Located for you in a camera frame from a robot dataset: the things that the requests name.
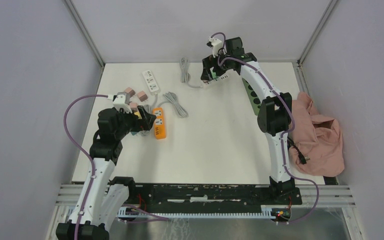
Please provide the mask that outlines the yellow USB adapter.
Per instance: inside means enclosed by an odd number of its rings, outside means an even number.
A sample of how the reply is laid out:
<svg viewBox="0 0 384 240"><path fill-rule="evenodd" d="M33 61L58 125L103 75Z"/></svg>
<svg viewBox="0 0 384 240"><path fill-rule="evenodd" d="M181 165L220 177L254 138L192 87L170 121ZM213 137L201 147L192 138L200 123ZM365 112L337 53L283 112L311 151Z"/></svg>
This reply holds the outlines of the yellow USB adapter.
<svg viewBox="0 0 384 240"><path fill-rule="evenodd" d="M134 114L138 117L139 120L142 119L142 115L141 115L140 112L137 111L137 112L135 112Z"/></svg>

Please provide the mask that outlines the orange power strip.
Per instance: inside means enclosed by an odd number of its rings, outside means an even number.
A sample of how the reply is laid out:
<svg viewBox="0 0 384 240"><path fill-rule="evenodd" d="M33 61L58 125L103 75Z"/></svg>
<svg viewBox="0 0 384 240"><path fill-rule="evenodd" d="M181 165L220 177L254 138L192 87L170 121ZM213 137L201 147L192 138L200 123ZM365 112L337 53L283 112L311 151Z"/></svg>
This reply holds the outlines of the orange power strip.
<svg viewBox="0 0 384 240"><path fill-rule="evenodd" d="M156 116L154 121L154 136L157 140L162 140L167 137L166 120L162 107L153 109L153 114Z"/></svg>

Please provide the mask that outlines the pink adapter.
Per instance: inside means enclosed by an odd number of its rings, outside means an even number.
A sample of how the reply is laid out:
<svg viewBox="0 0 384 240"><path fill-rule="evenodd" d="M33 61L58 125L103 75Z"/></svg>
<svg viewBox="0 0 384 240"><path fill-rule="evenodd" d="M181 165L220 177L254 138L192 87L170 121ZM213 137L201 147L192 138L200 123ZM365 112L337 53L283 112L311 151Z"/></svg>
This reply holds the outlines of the pink adapter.
<svg viewBox="0 0 384 240"><path fill-rule="evenodd" d="M138 104L136 102L130 102L129 107L133 113L138 112Z"/></svg>
<svg viewBox="0 0 384 240"><path fill-rule="evenodd" d="M131 87L127 87L124 92L129 96L129 97L133 97L135 94L136 94L136 91L131 88Z"/></svg>
<svg viewBox="0 0 384 240"><path fill-rule="evenodd" d="M144 91L140 91L136 94L137 98L139 99L140 102L146 101L149 97Z"/></svg>

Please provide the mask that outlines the green power strip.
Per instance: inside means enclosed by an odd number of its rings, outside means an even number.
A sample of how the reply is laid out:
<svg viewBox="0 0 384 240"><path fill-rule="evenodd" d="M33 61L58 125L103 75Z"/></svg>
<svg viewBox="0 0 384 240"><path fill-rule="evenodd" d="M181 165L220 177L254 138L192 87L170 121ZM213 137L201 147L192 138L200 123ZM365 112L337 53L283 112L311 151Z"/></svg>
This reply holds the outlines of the green power strip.
<svg viewBox="0 0 384 240"><path fill-rule="evenodd" d="M260 108L261 108L261 101L258 98L256 92L251 87L251 85L243 78L242 79L246 94L248 96L249 102L251 104L251 108L256 116L258 116Z"/></svg>

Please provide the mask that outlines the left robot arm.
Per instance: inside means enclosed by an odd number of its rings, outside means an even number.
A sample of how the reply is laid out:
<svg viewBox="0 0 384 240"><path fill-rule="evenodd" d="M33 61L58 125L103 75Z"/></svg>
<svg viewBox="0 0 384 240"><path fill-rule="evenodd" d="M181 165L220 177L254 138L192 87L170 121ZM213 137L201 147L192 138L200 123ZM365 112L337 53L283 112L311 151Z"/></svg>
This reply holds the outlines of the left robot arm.
<svg viewBox="0 0 384 240"><path fill-rule="evenodd" d="M89 149L91 161L86 181L67 222L56 227L59 240L108 240L110 228L123 203L136 200L135 187L110 177L131 132L150 131L157 117L142 105L136 112L106 108L98 113L98 130Z"/></svg>

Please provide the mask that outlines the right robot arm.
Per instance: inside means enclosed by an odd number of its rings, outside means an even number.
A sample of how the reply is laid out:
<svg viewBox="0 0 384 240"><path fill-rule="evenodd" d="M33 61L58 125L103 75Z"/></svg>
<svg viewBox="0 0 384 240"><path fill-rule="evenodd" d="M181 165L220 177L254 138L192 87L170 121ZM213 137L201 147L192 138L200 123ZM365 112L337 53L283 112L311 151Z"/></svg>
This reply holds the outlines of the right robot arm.
<svg viewBox="0 0 384 240"><path fill-rule="evenodd" d="M211 35L206 44L212 53L202 60L200 79L209 83L233 70L249 84L260 101L257 124L266 136L271 160L268 196L273 203L282 204L295 189L287 153L288 133L294 125L292 96L272 84L254 54L245 52L240 37L220 40Z"/></svg>

